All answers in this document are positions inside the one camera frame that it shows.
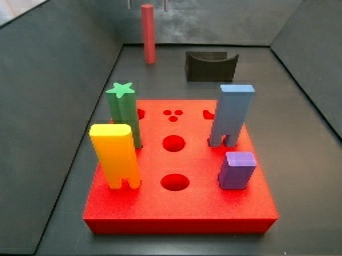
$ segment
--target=round hole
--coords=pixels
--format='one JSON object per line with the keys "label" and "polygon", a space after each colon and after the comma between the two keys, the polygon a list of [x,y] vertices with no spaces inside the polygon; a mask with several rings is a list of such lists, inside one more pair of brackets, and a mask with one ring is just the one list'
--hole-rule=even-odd
{"label": "round hole", "polygon": [[178,120],[178,117],[177,116],[170,116],[169,120],[170,120],[170,122],[175,122]]}
{"label": "round hole", "polygon": [[181,151],[186,146],[185,139],[178,135],[170,135],[163,139],[163,147],[170,152]]}
{"label": "round hole", "polygon": [[167,116],[170,116],[171,113],[173,113],[171,110],[165,110],[165,112],[163,112],[163,114],[167,115]]}
{"label": "round hole", "polygon": [[181,115],[183,115],[183,111],[182,111],[182,110],[177,110],[177,111],[175,111],[175,114],[177,114],[178,116],[181,116]]}
{"label": "round hole", "polygon": [[189,187],[190,180],[182,174],[169,174],[163,177],[161,184],[170,191],[181,191]]}

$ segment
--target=blue block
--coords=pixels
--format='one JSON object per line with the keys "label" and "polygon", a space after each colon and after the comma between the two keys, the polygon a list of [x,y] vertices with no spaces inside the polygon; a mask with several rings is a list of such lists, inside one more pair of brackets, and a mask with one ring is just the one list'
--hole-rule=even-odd
{"label": "blue block", "polygon": [[209,145],[219,147],[222,136],[226,136],[225,144],[233,147],[238,142],[255,90],[251,85],[223,84],[221,91]]}
{"label": "blue block", "polygon": [[219,173],[222,189],[245,189],[257,167],[251,152],[227,152]]}

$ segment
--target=black object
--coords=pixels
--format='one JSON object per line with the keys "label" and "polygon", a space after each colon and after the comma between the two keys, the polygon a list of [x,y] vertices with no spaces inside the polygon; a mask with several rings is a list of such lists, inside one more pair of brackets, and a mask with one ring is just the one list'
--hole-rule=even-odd
{"label": "black object", "polygon": [[231,82],[239,55],[227,59],[227,52],[186,52],[189,82]]}

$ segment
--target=green star block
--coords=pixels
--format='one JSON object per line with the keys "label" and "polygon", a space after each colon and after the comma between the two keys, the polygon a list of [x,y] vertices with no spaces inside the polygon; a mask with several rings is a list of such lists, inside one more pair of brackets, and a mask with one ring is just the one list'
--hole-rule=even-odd
{"label": "green star block", "polygon": [[118,99],[123,97],[126,93],[135,93],[135,90],[131,88],[133,83],[119,84],[114,83],[114,88],[107,91],[107,93],[115,93]]}
{"label": "green star block", "polygon": [[106,95],[114,123],[131,126],[135,148],[142,148],[137,95],[131,86],[133,83],[114,83],[114,88],[106,91]]}

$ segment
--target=toy block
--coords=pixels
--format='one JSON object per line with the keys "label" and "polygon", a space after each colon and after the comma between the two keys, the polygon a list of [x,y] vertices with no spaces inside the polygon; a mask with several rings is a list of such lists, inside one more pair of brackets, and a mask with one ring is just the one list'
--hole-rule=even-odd
{"label": "toy block", "polygon": [[[227,152],[253,152],[242,126],[237,147],[210,147],[214,100],[138,100],[145,147],[137,149],[142,186],[111,190],[98,166],[83,219],[95,234],[262,234],[279,215],[255,167],[243,190],[222,190],[218,174]],[[178,120],[170,122],[170,115]]]}
{"label": "toy block", "polygon": [[134,145],[137,148],[142,148],[137,95],[131,86],[133,83],[114,83],[114,88],[106,91],[106,95],[114,123],[131,126]]}
{"label": "toy block", "polygon": [[251,85],[233,84],[221,85],[221,90],[209,144],[219,147],[222,136],[226,136],[225,145],[233,147],[238,142],[255,91]]}
{"label": "toy block", "polygon": [[145,39],[145,60],[147,64],[155,63],[155,20],[154,6],[151,4],[142,5],[142,25]]}
{"label": "toy block", "polygon": [[222,189],[245,189],[257,167],[251,152],[227,152],[219,173]]}
{"label": "toy block", "polygon": [[142,179],[130,125],[94,124],[90,137],[110,188],[121,189],[123,179],[131,188],[139,188]]}

